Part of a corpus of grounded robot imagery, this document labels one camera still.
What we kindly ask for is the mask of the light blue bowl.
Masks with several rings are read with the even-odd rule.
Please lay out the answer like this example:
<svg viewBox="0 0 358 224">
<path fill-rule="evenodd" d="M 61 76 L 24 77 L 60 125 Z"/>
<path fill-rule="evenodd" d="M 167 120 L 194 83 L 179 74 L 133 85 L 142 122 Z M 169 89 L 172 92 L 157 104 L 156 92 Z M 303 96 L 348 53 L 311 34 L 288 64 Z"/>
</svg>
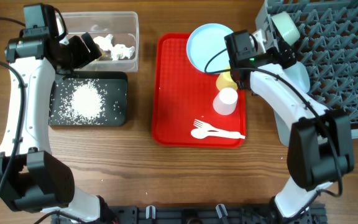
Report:
<svg viewBox="0 0 358 224">
<path fill-rule="evenodd" d="M 296 62 L 291 67 L 283 70 L 289 79 L 301 88 L 305 93 L 309 92 L 311 84 L 308 71 L 301 62 Z"/>
</svg>

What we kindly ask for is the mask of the mint green bowl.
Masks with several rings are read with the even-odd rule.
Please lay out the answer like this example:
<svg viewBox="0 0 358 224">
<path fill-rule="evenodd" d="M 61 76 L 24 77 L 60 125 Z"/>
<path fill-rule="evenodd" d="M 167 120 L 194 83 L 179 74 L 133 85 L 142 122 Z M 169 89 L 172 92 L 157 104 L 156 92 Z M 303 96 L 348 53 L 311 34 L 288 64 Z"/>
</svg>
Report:
<svg viewBox="0 0 358 224">
<path fill-rule="evenodd" d="M 282 39 L 290 46 L 300 38 L 300 32 L 289 13 L 281 12 L 272 16 L 271 19 Z"/>
</svg>

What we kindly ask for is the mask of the white tissue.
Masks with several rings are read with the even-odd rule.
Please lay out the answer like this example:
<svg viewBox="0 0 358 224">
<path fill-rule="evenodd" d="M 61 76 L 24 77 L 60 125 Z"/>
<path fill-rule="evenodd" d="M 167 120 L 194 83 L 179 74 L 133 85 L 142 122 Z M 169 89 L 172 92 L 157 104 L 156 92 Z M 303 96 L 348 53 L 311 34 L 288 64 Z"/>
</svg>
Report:
<svg viewBox="0 0 358 224">
<path fill-rule="evenodd" d="M 93 39 L 94 43 L 103 51 L 110 51 L 113 48 L 112 40 L 112 34 L 108 34 L 106 37 L 97 36 Z"/>
</svg>

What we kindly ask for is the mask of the white napkin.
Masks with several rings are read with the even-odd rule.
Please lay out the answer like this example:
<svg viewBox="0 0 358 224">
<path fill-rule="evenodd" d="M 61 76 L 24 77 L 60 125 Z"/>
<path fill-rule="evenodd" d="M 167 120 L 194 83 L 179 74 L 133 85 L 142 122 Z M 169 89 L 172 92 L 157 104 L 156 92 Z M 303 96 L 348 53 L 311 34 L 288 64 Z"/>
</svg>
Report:
<svg viewBox="0 0 358 224">
<path fill-rule="evenodd" d="M 124 44 L 116 44 L 110 49 L 112 60 L 130 59 L 135 52 L 135 47 L 126 47 Z"/>
</svg>

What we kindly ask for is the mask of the yellow plastic cup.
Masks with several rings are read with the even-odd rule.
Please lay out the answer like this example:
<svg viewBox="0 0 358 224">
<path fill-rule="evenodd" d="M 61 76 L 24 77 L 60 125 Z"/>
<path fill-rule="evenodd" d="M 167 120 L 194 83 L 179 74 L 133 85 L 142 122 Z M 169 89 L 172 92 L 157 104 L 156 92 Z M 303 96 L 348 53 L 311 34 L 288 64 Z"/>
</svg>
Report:
<svg viewBox="0 0 358 224">
<path fill-rule="evenodd" d="M 231 72 L 221 72 L 216 80 L 216 87 L 219 91 L 223 88 L 230 87 L 234 90 L 237 90 L 237 83 L 232 79 Z"/>
</svg>

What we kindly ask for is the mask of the white plastic cup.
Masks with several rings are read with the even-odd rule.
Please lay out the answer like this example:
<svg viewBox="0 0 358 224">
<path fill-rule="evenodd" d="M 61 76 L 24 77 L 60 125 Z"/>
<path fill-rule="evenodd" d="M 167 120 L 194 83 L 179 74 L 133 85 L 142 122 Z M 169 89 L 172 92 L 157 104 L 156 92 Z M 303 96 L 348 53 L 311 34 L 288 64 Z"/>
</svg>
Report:
<svg viewBox="0 0 358 224">
<path fill-rule="evenodd" d="M 230 115 L 237 106 L 237 100 L 237 91 L 231 87 L 225 87 L 216 95 L 213 108 L 220 115 Z"/>
</svg>

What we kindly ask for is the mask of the light blue plate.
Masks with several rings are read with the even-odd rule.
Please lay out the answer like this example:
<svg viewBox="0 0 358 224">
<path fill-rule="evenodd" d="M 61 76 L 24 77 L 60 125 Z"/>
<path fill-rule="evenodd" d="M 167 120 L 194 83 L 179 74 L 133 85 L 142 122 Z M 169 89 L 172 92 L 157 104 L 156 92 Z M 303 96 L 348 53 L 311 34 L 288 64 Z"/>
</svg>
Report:
<svg viewBox="0 0 358 224">
<path fill-rule="evenodd" d="M 186 53 L 191 64 L 197 70 L 204 72 L 207 62 L 223 50 L 208 65 L 207 71 L 227 69 L 229 56 L 224 38 L 231 33 L 233 33 L 232 29 L 217 23 L 205 24 L 195 29 L 186 44 Z"/>
</svg>

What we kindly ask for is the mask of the white plastic fork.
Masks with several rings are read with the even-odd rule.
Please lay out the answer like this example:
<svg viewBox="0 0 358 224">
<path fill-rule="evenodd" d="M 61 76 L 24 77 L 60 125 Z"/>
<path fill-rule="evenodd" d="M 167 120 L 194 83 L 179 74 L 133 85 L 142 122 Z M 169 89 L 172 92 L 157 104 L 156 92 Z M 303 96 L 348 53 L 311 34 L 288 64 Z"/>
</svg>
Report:
<svg viewBox="0 0 358 224">
<path fill-rule="evenodd" d="M 240 132 L 236 131 L 226 131 L 223 129 L 215 128 L 214 126 L 206 123 L 204 121 L 200 121 L 198 119 L 194 120 L 193 125 L 196 127 L 196 131 L 199 133 L 202 131 L 202 135 L 198 135 L 198 139 L 203 139 L 208 136 L 215 136 L 215 137 L 222 137 L 222 138 L 231 138 L 231 139 L 244 139 L 245 136 L 242 135 Z"/>
</svg>

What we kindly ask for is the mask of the white plastic spoon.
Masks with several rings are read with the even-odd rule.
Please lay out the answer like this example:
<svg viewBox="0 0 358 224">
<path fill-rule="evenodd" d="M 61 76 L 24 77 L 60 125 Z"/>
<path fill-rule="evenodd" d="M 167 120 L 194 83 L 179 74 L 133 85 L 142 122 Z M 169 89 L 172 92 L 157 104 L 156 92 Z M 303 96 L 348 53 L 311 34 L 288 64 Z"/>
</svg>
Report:
<svg viewBox="0 0 358 224">
<path fill-rule="evenodd" d="M 244 139 L 245 136 L 227 131 L 206 131 L 201 128 L 196 128 L 191 131 L 191 135 L 196 139 L 204 139 L 206 137 L 219 137 L 219 138 L 228 138 L 228 139 Z"/>
</svg>

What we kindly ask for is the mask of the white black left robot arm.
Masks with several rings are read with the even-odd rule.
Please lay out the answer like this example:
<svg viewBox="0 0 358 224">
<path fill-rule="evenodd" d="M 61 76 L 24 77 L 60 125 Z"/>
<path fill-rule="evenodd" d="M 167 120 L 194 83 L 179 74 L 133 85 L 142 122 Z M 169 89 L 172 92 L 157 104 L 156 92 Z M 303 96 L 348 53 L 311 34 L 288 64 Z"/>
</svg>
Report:
<svg viewBox="0 0 358 224">
<path fill-rule="evenodd" d="M 75 186 L 71 169 L 52 155 L 48 136 L 56 71 L 82 68 L 101 52 L 89 34 L 70 37 L 64 44 L 67 27 L 51 5 L 26 5 L 24 17 L 2 63 L 10 72 L 11 94 L 0 145 L 0 202 L 14 212 L 107 223 L 112 215 L 105 201 Z"/>
</svg>

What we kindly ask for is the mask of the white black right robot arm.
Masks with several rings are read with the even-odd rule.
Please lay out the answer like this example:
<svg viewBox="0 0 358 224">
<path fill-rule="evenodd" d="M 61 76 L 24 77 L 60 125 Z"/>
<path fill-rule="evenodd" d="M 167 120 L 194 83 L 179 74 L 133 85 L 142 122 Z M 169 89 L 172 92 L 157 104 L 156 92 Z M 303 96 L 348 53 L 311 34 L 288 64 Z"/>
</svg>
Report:
<svg viewBox="0 0 358 224">
<path fill-rule="evenodd" d="M 354 151 L 349 116 L 330 110 L 308 96 L 291 80 L 306 75 L 297 61 L 293 42 L 279 38 L 266 50 L 263 41 L 247 30 L 224 38 L 232 79 L 240 89 L 261 96 L 290 130 L 287 167 L 290 178 L 273 198 L 283 222 L 305 213 L 321 193 L 342 194 L 342 177 L 354 170 Z M 333 194 L 327 188 L 338 184 Z"/>
</svg>

